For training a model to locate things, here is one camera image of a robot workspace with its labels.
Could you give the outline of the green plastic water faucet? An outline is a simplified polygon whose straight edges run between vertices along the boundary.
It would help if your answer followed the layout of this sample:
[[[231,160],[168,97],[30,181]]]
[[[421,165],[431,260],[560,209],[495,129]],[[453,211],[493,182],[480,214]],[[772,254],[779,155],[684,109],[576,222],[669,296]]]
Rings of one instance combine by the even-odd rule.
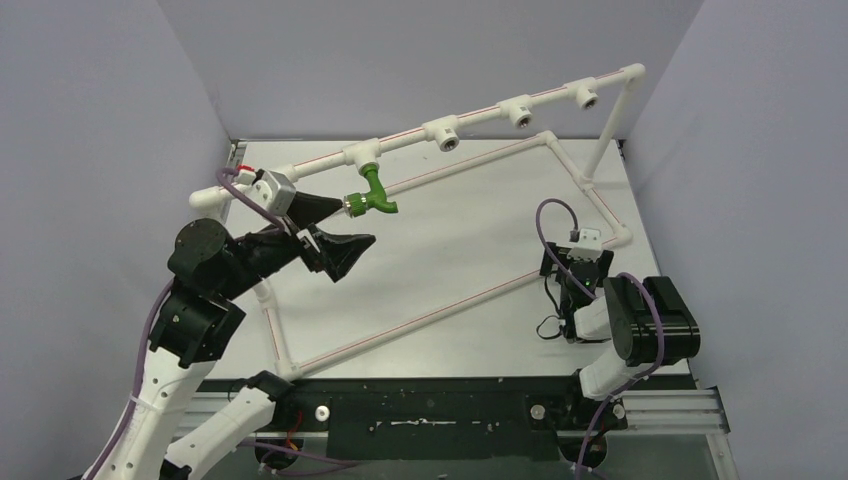
[[[362,216],[369,210],[397,214],[399,212],[397,203],[388,199],[385,187],[379,178],[379,166],[376,163],[369,163],[363,166],[359,173],[366,180],[369,190],[365,193],[351,193],[344,197],[346,214],[351,218]]]

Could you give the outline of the white PVC pipe frame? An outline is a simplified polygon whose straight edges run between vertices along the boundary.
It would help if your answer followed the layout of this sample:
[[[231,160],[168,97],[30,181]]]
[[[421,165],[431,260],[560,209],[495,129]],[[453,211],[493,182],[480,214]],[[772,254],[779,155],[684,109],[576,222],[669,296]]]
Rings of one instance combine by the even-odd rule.
[[[643,76],[629,65],[380,138],[241,143],[241,165],[332,198],[366,193],[373,166],[397,209],[324,220],[375,243],[340,281],[294,262],[243,295],[212,378],[505,379],[594,361],[600,345],[555,338],[542,244],[595,229],[614,271],[656,272],[614,141]]]

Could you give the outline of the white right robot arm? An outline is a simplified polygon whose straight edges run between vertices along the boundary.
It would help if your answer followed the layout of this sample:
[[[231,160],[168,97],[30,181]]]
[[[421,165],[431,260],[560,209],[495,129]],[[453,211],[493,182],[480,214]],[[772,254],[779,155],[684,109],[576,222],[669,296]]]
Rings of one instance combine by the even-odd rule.
[[[558,322],[558,332],[545,338],[605,346],[577,370],[579,389],[562,400],[570,424],[590,425],[602,412],[601,400],[699,353],[700,327],[669,277],[611,275],[609,250],[584,255],[554,242],[543,248],[539,275]]]

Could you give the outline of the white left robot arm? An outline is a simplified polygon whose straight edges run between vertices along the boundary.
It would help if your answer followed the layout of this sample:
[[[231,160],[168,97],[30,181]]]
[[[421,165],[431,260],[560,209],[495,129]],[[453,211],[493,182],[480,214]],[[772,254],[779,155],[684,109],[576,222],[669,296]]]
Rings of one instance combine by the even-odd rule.
[[[263,370],[195,430],[176,433],[244,320],[242,294],[294,260],[339,281],[375,242],[320,228],[341,208],[338,199],[299,193],[294,203],[292,219],[239,238],[211,218],[179,231],[167,263],[173,277],[146,320],[125,410],[86,478],[199,479],[252,433],[293,422],[293,383]]]

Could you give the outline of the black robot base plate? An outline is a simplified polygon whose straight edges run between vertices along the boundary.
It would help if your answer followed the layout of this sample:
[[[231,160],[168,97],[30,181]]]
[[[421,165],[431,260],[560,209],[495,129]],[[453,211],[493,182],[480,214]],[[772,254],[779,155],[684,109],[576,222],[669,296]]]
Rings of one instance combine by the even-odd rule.
[[[253,436],[339,460],[574,461],[597,405],[572,376],[306,379]]]

